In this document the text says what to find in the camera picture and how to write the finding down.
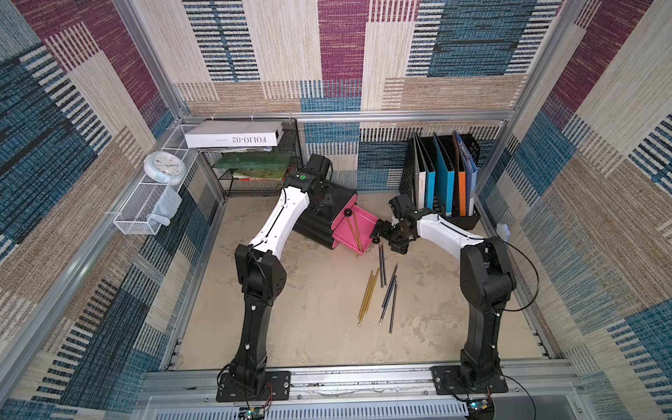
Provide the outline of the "black mesh shelf rack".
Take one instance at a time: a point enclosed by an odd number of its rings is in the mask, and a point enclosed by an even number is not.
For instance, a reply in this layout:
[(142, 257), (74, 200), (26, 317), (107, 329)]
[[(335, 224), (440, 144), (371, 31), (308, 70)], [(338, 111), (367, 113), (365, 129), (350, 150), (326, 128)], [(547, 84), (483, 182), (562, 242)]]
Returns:
[(284, 120), (282, 129), (278, 144), (269, 148), (201, 152), (225, 198), (271, 196), (282, 188), (286, 175), (304, 164), (298, 122)]

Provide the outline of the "black pencil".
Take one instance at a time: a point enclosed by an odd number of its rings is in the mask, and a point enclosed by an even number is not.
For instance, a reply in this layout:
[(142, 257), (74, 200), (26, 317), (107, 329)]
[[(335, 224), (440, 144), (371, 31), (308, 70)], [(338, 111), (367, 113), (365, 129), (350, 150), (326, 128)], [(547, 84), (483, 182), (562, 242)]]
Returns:
[(383, 288), (385, 285), (385, 268), (384, 268), (384, 252), (383, 245), (379, 243), (378, 245), (378, 257), (379, 257), (379, 282), (380, 287)]
[(386, 273), (386, 259), (385, 259), (385, 254), (384, 254), (384, 268), (385, 268), (385, 286), (387, 286), (388, 281), (387, 281), (387, 273)]

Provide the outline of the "white folio box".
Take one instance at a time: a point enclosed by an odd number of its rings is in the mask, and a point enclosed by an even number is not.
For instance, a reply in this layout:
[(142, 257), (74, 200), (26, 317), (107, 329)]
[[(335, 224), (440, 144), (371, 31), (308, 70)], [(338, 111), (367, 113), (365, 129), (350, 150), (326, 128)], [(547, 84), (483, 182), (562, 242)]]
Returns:
[(189, 148), (267, 148), (284, 134), (281, 122), (206, 121), (185, 133)]

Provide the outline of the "pink middle drawer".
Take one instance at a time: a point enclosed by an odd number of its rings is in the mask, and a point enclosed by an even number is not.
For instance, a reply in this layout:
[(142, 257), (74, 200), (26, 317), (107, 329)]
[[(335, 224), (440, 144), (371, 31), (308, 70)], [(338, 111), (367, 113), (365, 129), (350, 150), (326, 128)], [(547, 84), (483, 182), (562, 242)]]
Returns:
[[(350, 250), (353, 250), (355, 253), (359, 255), (363, 255), (369, 246), (372, 244), (372, 240), (369, 238), (369, 235), (371, 234), (374, 225), (376, 224), (376, 221), (378, 218), (375, 215), (372, 215), (372, 213), (369, 213), (368, 211), (364, 210), (363, 208), (360, 208), (357, 205), (354, 205), (351, 209), (352, 216), (353, 216), (353, 211), (356, 213), (357, 217), (357, 222), (359, 225), (360, 229), (360, 239), (362, 239), (362, 246), (364, 248), (364, 252), (358, 252), (357, 249), (355, 248), (355, 245), (352, 242), (352, 236), (350, 233), (350, 230), (348, 228), (347, 221), (345, 218), (339, 224), (337, 229), (332, 231), (332, 237), (336, 241), (338, 245), (344, 245), (347, 248), (350, 248)], [(353, 227), (355, 227), (353, 217), (351, 216), (350, 220), (352, 222)]]

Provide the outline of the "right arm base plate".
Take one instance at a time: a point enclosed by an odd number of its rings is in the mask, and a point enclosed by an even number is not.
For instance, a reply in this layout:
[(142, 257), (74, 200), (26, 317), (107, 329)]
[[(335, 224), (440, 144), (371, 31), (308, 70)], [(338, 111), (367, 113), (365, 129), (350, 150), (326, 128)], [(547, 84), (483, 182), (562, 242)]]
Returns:
[(473, 369), (463, 365), (430, 367), (438, 395), (471, 396), (476, 394), (503, 394), (509, 391), (500, 369)]

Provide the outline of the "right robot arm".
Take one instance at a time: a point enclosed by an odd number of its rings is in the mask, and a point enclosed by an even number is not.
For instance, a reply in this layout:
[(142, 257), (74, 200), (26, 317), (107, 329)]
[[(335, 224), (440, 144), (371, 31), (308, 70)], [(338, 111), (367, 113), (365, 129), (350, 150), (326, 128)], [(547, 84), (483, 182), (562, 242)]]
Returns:
[(419, 238), (436, 244), (460, 261), (460, 290), (468, 303), (468, 331), (458, 365), (432, 368), (439, 395), (506, 393), (498, 338), (517, 282), (507, 244), (499, 238), (476, 236), (430, 208), (417, 209), (401, 194), (388, 204), (395, 220), (381, 222), (378, 234), (392, 251), (406, 254)]

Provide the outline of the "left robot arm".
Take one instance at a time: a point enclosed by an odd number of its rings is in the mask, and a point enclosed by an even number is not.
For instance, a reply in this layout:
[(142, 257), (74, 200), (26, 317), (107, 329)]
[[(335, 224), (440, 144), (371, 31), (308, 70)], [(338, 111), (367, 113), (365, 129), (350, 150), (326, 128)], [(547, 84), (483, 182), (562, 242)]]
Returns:
[(237, 278), (245, 312), (236, 356), (217, 377), (216, 401), (255, 400), (267, 390), (267, 336), (271, 310), (285, 288), (287, 273), (281, 263), (283, 247), (302, 213), (313, 204), (325, 204), (331, 160), (313, 154), (307, 166), (288, 175), (271, 215), (249, 244), (234, 252)]

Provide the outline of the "black pink drawer unit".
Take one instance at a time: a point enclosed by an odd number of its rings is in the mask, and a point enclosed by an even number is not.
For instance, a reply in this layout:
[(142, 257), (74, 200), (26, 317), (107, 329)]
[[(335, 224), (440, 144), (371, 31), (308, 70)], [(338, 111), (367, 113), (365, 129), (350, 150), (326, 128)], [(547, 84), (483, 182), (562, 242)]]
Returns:
[[(332, 185), (332, 190), (334, 191), (335, 203), (338, 196), (345, 196), (345, 201), (348, 201), (353, 194), (357, 194), (353, 189), (336, 184)], [(334, 240), (333, 231), (330, 228), (334, 218), (334, 205), (328, 208), (320, 208), (318, 213), (311, 213), (309, 208), (306, 209), (296, 222), (293, 231), (329, 250), (336, 249), (338, 244)], [(346, 210), (346, 215), (350, 216), (351, 214), (351, 210)]]

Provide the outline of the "pink drawer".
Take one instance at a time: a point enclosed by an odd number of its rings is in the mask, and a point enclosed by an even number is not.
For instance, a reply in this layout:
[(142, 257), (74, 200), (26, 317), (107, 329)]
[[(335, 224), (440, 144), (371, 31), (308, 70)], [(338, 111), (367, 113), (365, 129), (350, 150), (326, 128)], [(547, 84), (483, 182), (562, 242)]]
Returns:
[[(332, 237), (336, 241), (338, 245), (344, 245), (347, 248), (350, 248), (350, 250), (353, 250), (355, 253), (359, 255), (363, 255), (369, 246), (372, 244), (372, 240), (369, 238), (369, 235), (371, 234), (374, 225), (376, 224), (376, 221), (378, 218), (375, 215), (372, 215), (372, 213), (369, 213), (368, 211), (364, 210), (363, 208), (360, 208), (357, 205), (354, 205), (351, 209), (352, 216), (353, 216), (353, 211), (356, 213), (357, 217), (357, 222), (359, 225), (360, 229), (360, 239), (362, 239), (362, 246), (364, 248), (364, 252), (358, 252), (357, 249), (355, 248), (355, 245), (352, 242), (352, 236), (350, 233), (350, 230), (348, 228), (347, 221), (345, 218), (339, 224), (337, 229), (332, 231)], [(355, 227), (353, 217), (351, 216), (350, 220), (352, 222), (353, 227)]]
[(352, 207), (357, 203), (358, 194), (353, 194), (348, 201), (345, 201), (345, 196), (338, 196), (337, 201), (334, 205), (334, 218), (332, 220), (330, 228), (332, 230), (337, 229), (341, 224), (343, 219), (346, 217), (345, 212), (351, 210)]

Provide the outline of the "dark blue binder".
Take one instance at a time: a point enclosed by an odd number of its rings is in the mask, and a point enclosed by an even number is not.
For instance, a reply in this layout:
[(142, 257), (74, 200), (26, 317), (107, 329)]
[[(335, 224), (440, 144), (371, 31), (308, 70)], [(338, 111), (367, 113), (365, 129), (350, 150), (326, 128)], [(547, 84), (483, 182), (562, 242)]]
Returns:
[(465, 173), (465, 215), (472, 216), (474, 214), (475, 206), (475, 189), (478, 178), (478, 167), (472, 157), (470, 150), (467, 148), (467, 144), (463, 140), (462, 136), (455, 131), (454, 136), (458, 142), (458, 148), (460, 148), (460, 158), (464, 166)]

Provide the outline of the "green book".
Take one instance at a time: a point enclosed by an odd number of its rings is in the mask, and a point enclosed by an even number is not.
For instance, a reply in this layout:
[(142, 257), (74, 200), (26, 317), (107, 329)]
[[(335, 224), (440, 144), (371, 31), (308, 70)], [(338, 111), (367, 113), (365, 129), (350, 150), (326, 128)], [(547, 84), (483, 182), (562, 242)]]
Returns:
[(223, 154), (213, 166), (221, 170), (281, 170), (291, 159), (288, 152), (237, 152)]

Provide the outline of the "pink top drawer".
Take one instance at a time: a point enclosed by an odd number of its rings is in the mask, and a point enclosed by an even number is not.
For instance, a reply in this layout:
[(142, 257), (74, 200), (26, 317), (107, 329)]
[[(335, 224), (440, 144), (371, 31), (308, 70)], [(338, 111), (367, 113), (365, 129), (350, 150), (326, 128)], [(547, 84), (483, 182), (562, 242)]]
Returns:
[(341, 224), (343, 219), (346, 217), (345, 212), (351, 210), (352, 207), (357, 203), (358, 194), (353, 194), (348, 201), (345, 201), (345, 196), (338, 196), (337, 201), (334, 205), (334, 218), (332, 220), (330, 228), (332, 230), (337, 229)]

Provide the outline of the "light blue binder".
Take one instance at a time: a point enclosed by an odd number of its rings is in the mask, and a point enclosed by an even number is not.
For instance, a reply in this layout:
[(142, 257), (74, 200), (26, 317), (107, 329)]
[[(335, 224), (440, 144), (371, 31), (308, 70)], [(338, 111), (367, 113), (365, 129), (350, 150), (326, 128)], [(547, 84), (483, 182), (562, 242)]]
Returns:
[(453, 138), (450, 135), (433, 134), (436, 148), (436, 194), (439, 205), (447, 217), (453, 217), (453, 196), (455, 185)]
[(432, 157), (427, 149), (426, 138), (418, 138), (418, 144), (420, 164), (425, 172), (425, 207), (433, 209), (436, 170), (432, 162)]

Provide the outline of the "dark blue pencil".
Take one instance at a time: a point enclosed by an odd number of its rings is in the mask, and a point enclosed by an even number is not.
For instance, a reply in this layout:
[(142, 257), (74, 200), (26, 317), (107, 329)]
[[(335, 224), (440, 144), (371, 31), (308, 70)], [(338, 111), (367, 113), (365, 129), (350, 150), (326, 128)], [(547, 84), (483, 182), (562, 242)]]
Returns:
[(397, 282), (397, 270), (398, 270), (398, 264), (395, 265), (395, 268), (393, 270), (392, 278), (390, 280), (390, 284), (388, 285), (388, 289), (386, 291), (385, 297), (383, 299), (383, 305), (381, 306), (381, 317), (379, 319), (379, 324), (383, 323), (387, 308), (388, 308), (388, 303), (390, 302), (390, 299), (392, 298), (393, 291), (396, 286)]
[(381, 306), (383, 310), (386, 310), (388, 307), (388, 303), (390, 302), (390, 299), (392, 297), (396, 282), (397, 282), (397, 275), (394, 275), (392, 276), (392, 280), (390, 280), (390, 284), (388, 285), (388, 289), (386, 290), (386, 294), (383, 299), (383, 305)]
[(397, 306), (397, 291), (398, 291), (398, 281), (395, 280), (395, 286), (394, 286), (394, 291), (392, 294), (392, 304), (390, 306), (391, 308), (391, 313), (390, 313), (390, 326), (388, 327), (388, 333), (392, 334), (394, 330), (394, 321), (395, 321), (395, 315), (396, 315), (396, 306)]

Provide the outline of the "yellow pencil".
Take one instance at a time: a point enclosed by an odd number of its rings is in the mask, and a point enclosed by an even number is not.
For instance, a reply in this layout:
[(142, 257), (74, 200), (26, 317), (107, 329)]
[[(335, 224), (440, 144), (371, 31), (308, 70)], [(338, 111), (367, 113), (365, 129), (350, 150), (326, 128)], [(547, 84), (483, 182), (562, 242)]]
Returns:
[(370, 290), (370, 293), (369, 293), (369, 299), (367, 300), (367, 307), (366, 307), (366, 310), (365, 310), (365, 313), (364, 313), (363, 320), (364, 320), (364, 318), (366, 317), (366, 315), (367, 315), (367, 313), (368, 313), (369, 305), (370, 305), (370, 302), (371, 302), (373, 293), (374, 293), (374, 291), (375, 291), (374, 289), (376, 288), (376, 283), (378, 282), (379, 269), (376, 269), (376, 270), (374, 271), (374, 275), (375, 275), (375, 276), (374, 276), (374, 282), (373, 282), (373, 284), (372, 284), (372, 287), (371, 287), (371, 290)]
[(369, 299), (369, 293), (370, 293), (372, 284), (375, 280), (374, 275), (375, 275), (375, 273), (372, 270), (370, 275), (369, 275), (369, 279), (367, 280), (367, 285), (366, 285), (366, 289), (365, 289), (365, 292), (364, 292), (364, 295), (363, 295), (363, 298), (362, 298), (362, 303), (360, 304), (360, 311), (359, 311), (359, 314), (358, 314), (358, 326), (362, 324), (364, 313), (365, 313), (365, 310), (366, 310), (366, 307), (367, 307), (367, 302), (368, 302), (368, 299)]
[(356, 241), (357, 241), (358, 249), (360, 250), (360, 252), (363, 253), (364, 248), (362, 246), (362, 239), (361, 239), (360, 229), (359, 229), (359, 225), (358, 225), (358, 222), (357, 222), (357, 217), (356, 217), (355, 211), (353, 211), (353, 216), (352, 217), (354, 219), (353, 223), (355, 224), (355, 234), (356, 234)]
[(346, 223), (348, 224), (348, 228), (349, 228), (351, 236), (352, 236), (353, 245), (355, 245), (355, 248), (359, 252), (361, 250), (360, 244), (359, 244), (359, 236), (358, 236), (358, 234), (355, 233), (355, 228), (353, 227), (352, 222), (350, 220), (351, 216), (352, 215), (350, 215), (350, 216), (346, 215), (345, 220), (346, 220)]

